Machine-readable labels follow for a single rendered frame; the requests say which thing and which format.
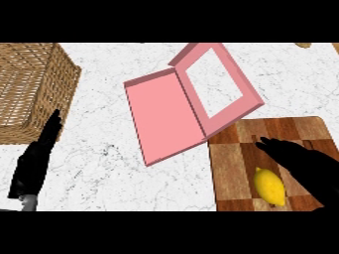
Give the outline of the yellow lemon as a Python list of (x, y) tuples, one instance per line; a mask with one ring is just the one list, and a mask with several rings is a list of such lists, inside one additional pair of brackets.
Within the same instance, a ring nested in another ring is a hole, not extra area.
[(266, 203), (284, 206), (283, 182), (271, 170), (254, 168), (253, 187), (259, 198)]

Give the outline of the pink open cardboard box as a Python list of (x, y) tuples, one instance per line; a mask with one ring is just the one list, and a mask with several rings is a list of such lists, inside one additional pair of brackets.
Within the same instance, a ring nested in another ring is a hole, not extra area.
[[(187, 68), (212, 51), (235, 82), (241, 97), (209, 116)], [(123, 83), (142, 161), (147, 166), (203, 144), (260, 106), (262, 100), (241, 69), (219, 43), (190, 43), (169, 67)]]

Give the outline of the woven wicker basket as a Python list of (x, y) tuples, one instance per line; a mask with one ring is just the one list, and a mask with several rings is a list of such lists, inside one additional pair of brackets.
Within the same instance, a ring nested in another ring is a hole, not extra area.
[(67, 117), (80, 73), (57, 43), (0, 43), (0, 145), (30, 143), (51, 114)]

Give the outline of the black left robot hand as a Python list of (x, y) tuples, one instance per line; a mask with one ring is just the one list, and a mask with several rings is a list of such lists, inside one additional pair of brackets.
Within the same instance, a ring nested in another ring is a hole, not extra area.
[(23, 195), (36, 195), (40, 191), (49, 155), (54, 148), (60, 129), (63, 127), (60, 110), (55, 109), (45, 123), (39, 139), (33, 141), (23, 155), (17, 159), (17, 166), (12, 174), (8, 198), (18, 198)]

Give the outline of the checkered wooden cutting board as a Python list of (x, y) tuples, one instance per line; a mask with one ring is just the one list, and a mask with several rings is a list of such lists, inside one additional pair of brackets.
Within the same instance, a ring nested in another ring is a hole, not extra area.
[[(339, 162), (339, 151), (318, 116), (238, 120), (207, 141), (216, 211), (302, 211), (321, 207), (287, 170), (254, 146), (259, 137), (290, 141)], [(269, 169), (281, 179), (284, 206), (259, 198), (254, 168)]]

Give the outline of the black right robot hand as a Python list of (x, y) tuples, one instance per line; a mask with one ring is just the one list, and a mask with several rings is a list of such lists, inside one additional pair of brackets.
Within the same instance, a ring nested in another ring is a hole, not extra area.
[(339, 162), (319, 151), (274, 138), (260, 137), (254, 145), (322, 204), (319, 210), (339, 211)]

